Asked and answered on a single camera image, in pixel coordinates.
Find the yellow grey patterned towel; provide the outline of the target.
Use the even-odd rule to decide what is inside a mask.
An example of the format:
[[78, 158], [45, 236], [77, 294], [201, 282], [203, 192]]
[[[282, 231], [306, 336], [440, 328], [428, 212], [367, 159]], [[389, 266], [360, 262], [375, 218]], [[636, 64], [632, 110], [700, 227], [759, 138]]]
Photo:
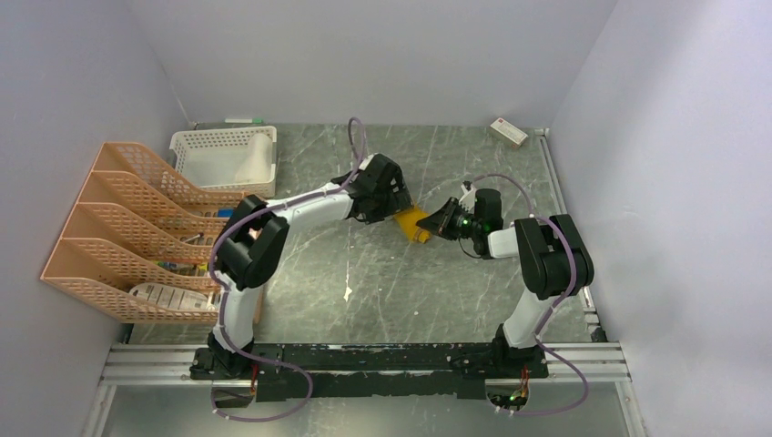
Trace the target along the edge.
[[424, 244], [430, 239], [431, 233], [420, 228], [417, 222], [428, 216], [429, 214], [418, 206], [412, 206], [394, 214], [393, 219], [398, 223], [409, 242]]

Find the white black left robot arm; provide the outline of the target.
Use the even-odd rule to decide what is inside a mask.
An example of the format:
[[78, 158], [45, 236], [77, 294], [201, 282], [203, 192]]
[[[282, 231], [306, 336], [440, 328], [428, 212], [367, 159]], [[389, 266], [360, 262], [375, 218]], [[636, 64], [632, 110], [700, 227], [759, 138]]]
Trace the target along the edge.
[[349, 173], [291, 198], [243, 198], [220, 232], [209, 271], [223, 295], [208, 338], [216, 367], [237, 379], [250, 370], [254, 345], [249, 310], [274, 275], [287, 242], [298, 232], [333, 221], [373, 224], [413, 205], [401, 167], [383, 154], [366, 157]]

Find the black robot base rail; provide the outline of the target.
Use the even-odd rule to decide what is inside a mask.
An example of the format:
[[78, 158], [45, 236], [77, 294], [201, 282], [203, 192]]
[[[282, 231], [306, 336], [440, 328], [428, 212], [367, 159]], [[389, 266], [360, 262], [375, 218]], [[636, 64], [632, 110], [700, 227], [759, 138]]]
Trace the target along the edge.
[[311, 344], [254, 343], [248, 358], [227, 364], [209, 351], [195, 351], [189, 368], [193, 381], [218, 388], [243, 382], [255, 389], [254, 401], [371, 396], [454, 395], [486, 397], [492, 380], [525, 382], [548, 375], [545, 353], [496, 366], [484, 356], [492, 342]]

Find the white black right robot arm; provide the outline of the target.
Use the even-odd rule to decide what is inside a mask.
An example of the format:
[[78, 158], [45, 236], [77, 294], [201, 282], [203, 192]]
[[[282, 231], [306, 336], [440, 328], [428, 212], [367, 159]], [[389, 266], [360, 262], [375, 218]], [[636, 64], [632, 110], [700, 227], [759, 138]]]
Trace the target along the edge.
[[503, 377], [514, 376], [527, 359], [543, 356], [539, 340], [557, 306], [594, 278], [594, 264], [571, 216], [532, 214], [507, 226], [501, 193], [492, 188], [469, 187], [416, 226], [441, 239], [469, 240], [467, 255], [473, 259], [519, 261], [526, 291], [484, 354]]

